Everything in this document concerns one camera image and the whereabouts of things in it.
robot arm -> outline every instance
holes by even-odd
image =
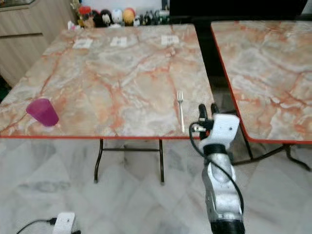
[[[202,179],[211,229],[214,234],[244,234],[243,199],[226,151],[236,135],[239,118],[219,114],[215,104],[212,104],[212,113],[213,119],[209,120],[206,107],[201,104],[199,121],[190,126],[192,145],[205,159]],[[194,143],[192,132],[199,132],[199,148]]]

pink plastic cup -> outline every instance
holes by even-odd
[[[59,120],[51,102],[45,98],[39,98],[30,103],[26,112],[46,127],[56,125]]]

black cable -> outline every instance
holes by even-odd
[[[20,234],[22,231],[24,231],[27,227],[34,223],[50,223],[50,225],[54,225],[57,218],[51,218],[51,219],[36,219],[34,221],[31,221],[30,223],[26,224],[23,228],[21,228],[16,234]]]
[[[243,200],[243,195],[242,193],[240,192],[239,190],[239,187],[237,186],[237,184],[235,183],[235,181],[232,179],[232,177],[229,175],[229,173],[227,173],[222,167],[220,167],[217,163],[215,163],[214,161],[212,161],[211,159],[207,158],[201,151],[200,149],[196,146],[195,142],[194,142],[194,138],[193,138],[193,135],[192,135],[192,129],[193,129],[193,125],[194,124],[198,124],[200,125],[198,122],[193,122],[190,124],[190,127],[189,127],[189,135],[190,135],[190,140],[191,140],[191,144],[193,146],[193,148],[204,158],[206,159],[209,163],[211,163],[212,165],[216,166],[217,168],[219,168],[229,179],[230,181],[232,182],[232,184],[234,185],[237,193],[238,193],[238,196],[239,196],[239,200],[240,200],[240,208],[242,210],[242,213],[244,213],[244,200]]]

wooden cabinet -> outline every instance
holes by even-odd
[[[69,0],[36,0],[0,9],[0,74],[10,86],[17,84],[69,20],[76,21]]]

paper card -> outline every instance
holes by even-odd
[[[93,40],[92,39],[78,39],[73,45],[74,49],[89,49]]]
[[[120,46],[126,47],[127,46],[127,37],[114,37],[111,41],[111,46]]]
[[[161,44],[162,45],[179,44],[179,37],[176,35],[162,35]]]

